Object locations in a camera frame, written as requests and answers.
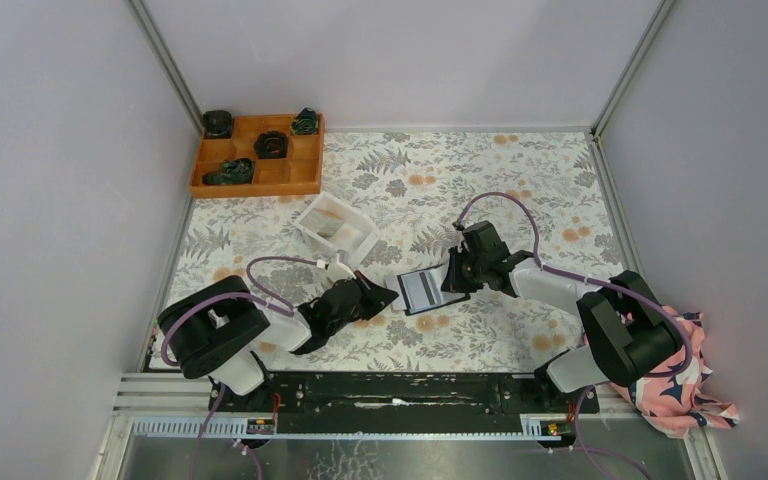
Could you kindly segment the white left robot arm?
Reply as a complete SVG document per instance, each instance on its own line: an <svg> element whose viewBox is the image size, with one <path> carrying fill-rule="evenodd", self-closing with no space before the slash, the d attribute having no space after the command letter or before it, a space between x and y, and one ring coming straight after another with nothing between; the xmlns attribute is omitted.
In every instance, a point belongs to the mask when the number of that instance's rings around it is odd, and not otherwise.
<svg viewBox="0 0 768 480"><path fill-rule="evenodd" d="M240 276L232 275L160 313L161 358L185 378L206 377L231 392L242 408L256 411L269 401L271 388L256 346L269 343L294 355L309 354L398 298L397 292L356 272L287 310L253 295Z"/></svg>

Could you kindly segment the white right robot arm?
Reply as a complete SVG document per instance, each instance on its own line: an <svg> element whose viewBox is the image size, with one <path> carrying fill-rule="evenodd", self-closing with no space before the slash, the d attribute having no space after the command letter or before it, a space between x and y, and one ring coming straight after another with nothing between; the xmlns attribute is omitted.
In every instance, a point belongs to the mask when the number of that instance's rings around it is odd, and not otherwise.
<svg viewBox="0 0 768 480"><path fill-rule="evenodd" d="M535 300L578 316L586 345L561 353L536 370L535 402L557 412L586 386L628 387L660 376L658 366L676 353L677 368L693 360L686 331L654 298L645 280L624 271L608 281L588 278L541 262L536 252L512 252L495 227L481 221L455 226L462 241L449 250L442 291L472 294L483 288Z"/></svg>

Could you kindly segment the grey card with black stripe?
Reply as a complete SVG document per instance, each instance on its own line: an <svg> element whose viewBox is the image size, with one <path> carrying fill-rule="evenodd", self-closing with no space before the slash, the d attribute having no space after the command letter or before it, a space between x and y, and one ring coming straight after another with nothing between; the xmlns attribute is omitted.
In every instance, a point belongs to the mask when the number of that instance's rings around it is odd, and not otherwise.
<svg viewBox="0 0 768 480"><path fill-rule="evenodd" d="M397 277L406 311L421 312L443 304L443 297L433 273L433 270L425 269Z"/></svg>

